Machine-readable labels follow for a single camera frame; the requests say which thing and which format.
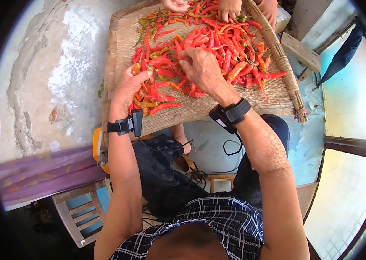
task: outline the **woven mat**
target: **woven mat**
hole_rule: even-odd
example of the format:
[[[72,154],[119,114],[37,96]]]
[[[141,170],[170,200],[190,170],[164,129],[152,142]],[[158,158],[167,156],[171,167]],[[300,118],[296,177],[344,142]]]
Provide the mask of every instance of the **woven mat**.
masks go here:
[[[131,65],[131,58],[135,54],[135,47],[133,45],[139,39],[139,34],[136,31],[136,28],[139,26],[138,21],[141,17],[146,17],[148,14],[159,9],[163,9],[161,3],[158,3],[157,0],[147,0],[129,6],[112,15],[108,32],[102,107],[103,147],[108,147],[106,126],[108,123],[109,104],[111,102],[112,92],[120,81],[121,71]],[[236,85],[235,89],[240,96],[249,101],[251,106],[259,114],[296,114],[299,122],[307,121],[305,112],[302,113],[304,105],[295,81],[295,76],[274,31],[252,0],[243,1],[242,14],[252,16],[263,27],[262,29],[258,29],[255,26],[248,26],[248,29],[251,33],[258,35],[254,39],[255,42],[264,42],[265,46],[271,49],[269,72],[288,71],[288,73],[283,78],[269,80],[267,82],[265,93],[269,102],[265,102],[261,92],[256,89],[247,89],[240,85]],[[185,27],[183,23],[177,22],[168,25],[162,31],[177,28],[176,33],[185,38],[189,32],[197,27],[199,25]],[[173,38],[173,34],[167,34],[157,39],[157,42],[170,41]],[[151,41],[150,46],[153,45],[155,46],[156,44],[154,41]],[[180,107],[159,111],[153,117],[144,117],[142,135],[150,134],[178,123],[205,119],[208,117],[209,111],[217,104],[208,95],[194,99],[189,98],[180,91],[174,91],[172,87],[162,88],[159,91],[165,95],[176,97],[176,103],[182,105]]]

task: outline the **pile of chili peppers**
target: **pile of chili peppers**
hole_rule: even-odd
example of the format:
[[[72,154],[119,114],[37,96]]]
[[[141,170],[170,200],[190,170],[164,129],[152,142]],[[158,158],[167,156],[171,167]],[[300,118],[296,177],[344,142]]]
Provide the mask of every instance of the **pile of chili peppers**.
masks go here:
[[[175,97],[166,96],[157,90],[163,87],[172,86],[193,98],[206,95],[189,82],[178,63],[181,60],[180,53],[190,47],[200,47],[214,54],[222,75],[231,84],[240,84],[248,89],[252,88],[253,84],[258,85],[268,102],[264,91],[267,80],[282,77],[287,72],[268,73],[271,59],[262,57],[268,48],[265,48],[263,42],[255,43],[252,38],[256,35],[250,33],[247,27],[253,25],[261,29],[259,23],[247,20],[245,15],[236,19],[229,18],[229,23],[222,23],[217,20],[218,4],[219,0],[190,1],[190,8],[186,13],[159,10],[140,19],[142,30],[137,29],[141,34],[135,46],[139,43],[143,43],[143,46],[136,48],[131,60],[136,64],[133,75],[140,70],[154,70],[162,82],[156,83],[153,75],[148,82],[143,83],[141,89],[134,94],[133,102],[128,107],[129,112],[141,108],[144,115],[149,113],[153,116],[162,109],[180,106],[174,103]],[[177,22],[182,22],[185,26],[204,25],[192,30],[186,38],[175,33],[172,40],[157,43],[162,36],[174,33],[177,29],[163,32],[161,30]],[[152,40],[157,43],[155,47],[150,45]],[[170,81],[175,76],[180,77],[178,84]]]

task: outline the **window pane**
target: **window pane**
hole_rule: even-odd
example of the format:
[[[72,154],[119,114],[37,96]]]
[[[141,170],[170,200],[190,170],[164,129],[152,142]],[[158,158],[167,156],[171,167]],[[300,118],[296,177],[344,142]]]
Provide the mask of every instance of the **window pane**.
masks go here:
[[[366,158],[325,152],[320,183],[304,223],[305,234],[322,260],[336,260],[366,218]]]
[[[349,33],[321,53],[321,75]],[[323,83],[326,136],[366,139],[366,39],[347,66]]]

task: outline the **wooden stool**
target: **wooden stool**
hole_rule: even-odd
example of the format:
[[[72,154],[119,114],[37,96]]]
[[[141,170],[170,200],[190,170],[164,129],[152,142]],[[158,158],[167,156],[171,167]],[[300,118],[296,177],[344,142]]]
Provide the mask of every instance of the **wooden stool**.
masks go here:
[[[298,80],[304,81],[305,78],[311,74],[311,71],[314,71],[315,73],[320,72],[320,55],[315,53],[312,49],[310,49],[291,35],[287,34],[286,32],[283,32],[280,43],[286,53],[291,54],[304,66],[306,66],[305,69],[298,76]]]
[[[209,174],[207,180],[210,181],[210,193],[214,193],[214,182],[215,181],[231,181],[231,189],[234,188],[234,179],[236,174]]]
[[[112,187],[110,178],[105,178],[96,183],[88,184],[80,188],[69,190],[52,196],[53,202],[55,203],[61,221],[63,222],[64,226],[66,227],[76,246],[79,248],[94,242],[97,239],[98,232],[101,231],[102,229],[102,227],[97,228],[96,230],[89,233],[86,237],[84,237],[80,232],[81,230],[92,226],[98,221],[102,221],[103,223],[105,218],[105,212],[103,211],[101,201],[99,200],[99,197],[96,192],[96,190],[103,187],[107,187],[109,198],[112,198]],[[66,204],[67,200],[79,197],[87,193],[90,193],[92,201],[80,205],[79,207],[73,208],[71,210],[68,209]],[[91,207],[95,207],[95,209],[86,212],[85,214],[82,214],[78,217],[75,218],[72,217],[72,215],[77,214]],[[91,220],[79,226],[76,225],[76,223],[78,223],[79,221],[83,221],[96,214],[98,214],[97,217],[92,218]]]

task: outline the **plaid shirt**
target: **plaid shirt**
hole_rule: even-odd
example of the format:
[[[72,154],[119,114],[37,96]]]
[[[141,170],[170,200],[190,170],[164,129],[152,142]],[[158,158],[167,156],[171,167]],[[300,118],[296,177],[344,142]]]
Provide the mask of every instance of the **plaid shirt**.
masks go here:
[[[263,245],[262,215],[249,203],[227,195],[198,198],[186,204],[173,223],[144,229],[124,241],[111,260],[145,259],[153,241],[175,227],[204,222],[217,235],[229,259],[258,259]]]

